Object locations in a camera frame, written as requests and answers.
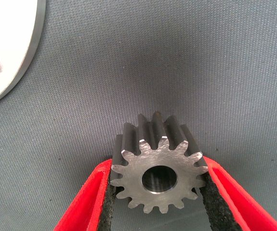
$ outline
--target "machined metal surface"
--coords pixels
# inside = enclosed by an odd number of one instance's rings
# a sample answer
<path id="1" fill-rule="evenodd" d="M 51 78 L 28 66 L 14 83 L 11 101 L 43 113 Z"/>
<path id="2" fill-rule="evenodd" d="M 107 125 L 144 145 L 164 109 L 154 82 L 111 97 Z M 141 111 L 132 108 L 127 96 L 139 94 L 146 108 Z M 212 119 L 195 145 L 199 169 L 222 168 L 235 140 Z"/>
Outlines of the machined metal surface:
<path id="1" fill-rule="evenodd" d="M 35 54 L 46 0 L 0 0 L 0 99 L 21 79 Z"/>
<path id="2" fill-rule="evenodd" d="M 205 185 L 199 176 L 208 171 L 202 152 L 185 125 L 174 116 L 165 122 L 155 112 L 149 122 L 138 116 L 138 127 L 125 123 L 123 134 L 117 135 L 113 153 L 110 183 L 123 187 L 116 197 L 131 198 L 128 207 L 144 205 L 150 213 L 159 207 L 168 212 L 168 205 L 183 208 L 183 198 L 196 199 L 194 188 Z"/>

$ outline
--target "center hole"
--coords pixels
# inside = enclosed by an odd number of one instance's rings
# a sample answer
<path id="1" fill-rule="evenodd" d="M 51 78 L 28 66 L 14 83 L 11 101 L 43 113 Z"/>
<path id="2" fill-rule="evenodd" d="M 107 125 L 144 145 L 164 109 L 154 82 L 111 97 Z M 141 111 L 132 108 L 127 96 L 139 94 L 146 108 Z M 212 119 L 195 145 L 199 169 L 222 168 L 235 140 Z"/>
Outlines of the center hole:
<path id="1" fill-rule="evenodd" d="M 152 193 L 162 193 L 172 189 L 177 182 L 174 170 L 167 166 L 154 166 L 142 177 L 143 186 Z"/>

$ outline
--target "gear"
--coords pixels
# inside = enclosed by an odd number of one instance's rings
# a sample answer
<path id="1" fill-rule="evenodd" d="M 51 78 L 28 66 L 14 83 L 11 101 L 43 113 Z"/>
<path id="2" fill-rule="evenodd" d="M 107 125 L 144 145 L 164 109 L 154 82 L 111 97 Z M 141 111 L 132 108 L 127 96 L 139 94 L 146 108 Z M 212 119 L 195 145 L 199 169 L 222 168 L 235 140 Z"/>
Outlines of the gear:
<path id="1" fill-rule="evenodd" d="M 116 137 L 110 183 L 124 188 L 116 197 L 130 197 L 129 208 L 143 204 L 145 213 L 155 206 L 167 213 L 168 205 L 181 209 L 183 198 L 198 197 L 194 188 L 205 185 L 200 175 L 208 171 L 201 157 L 190 131 L 174 116 L 163 123 L 159 112 L 151 122 L 139 115 L 138 127 L 125 123 Z"/>

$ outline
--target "spur gear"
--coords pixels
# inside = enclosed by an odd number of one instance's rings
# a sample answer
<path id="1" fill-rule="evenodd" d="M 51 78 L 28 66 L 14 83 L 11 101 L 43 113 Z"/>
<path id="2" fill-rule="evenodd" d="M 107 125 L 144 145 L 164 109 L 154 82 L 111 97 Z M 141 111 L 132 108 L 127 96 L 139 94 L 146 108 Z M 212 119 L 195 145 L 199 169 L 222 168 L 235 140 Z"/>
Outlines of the spur gear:
<path id="1" fill-rule="evenodd" d="M 201 158 L 190 131 L 174 116 L 163 122 L 155 112 L 148 122 L 139 115 L 138 127 L 125 123 L 116 137 L 110 184 L 124 188 L 116 197 L 130 197 L 129 208 L 143 204 L 145 213 L 155 206 L 167 213 L 168 205 L 181 209 L 183 198 L 198 197 L 194 188 L 205 185 L 200 175 L 208 171 Z"/>

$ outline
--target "gray fabric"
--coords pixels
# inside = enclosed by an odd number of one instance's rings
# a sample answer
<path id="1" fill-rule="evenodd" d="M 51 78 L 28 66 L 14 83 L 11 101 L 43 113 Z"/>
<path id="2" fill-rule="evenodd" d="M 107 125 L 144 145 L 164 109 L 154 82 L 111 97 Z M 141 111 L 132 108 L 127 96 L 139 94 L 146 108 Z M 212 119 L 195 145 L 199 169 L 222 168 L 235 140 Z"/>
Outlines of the gray fabric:
<path id="1" fill-rule="evenodd" d="M 47 2 L 36 56 L 0 101 L 0 231 L 51 230 L 124 122 L 175 114 L 277 219 L 277 0 Z M 113 231 L 207 230 L 198 201 Z"/>

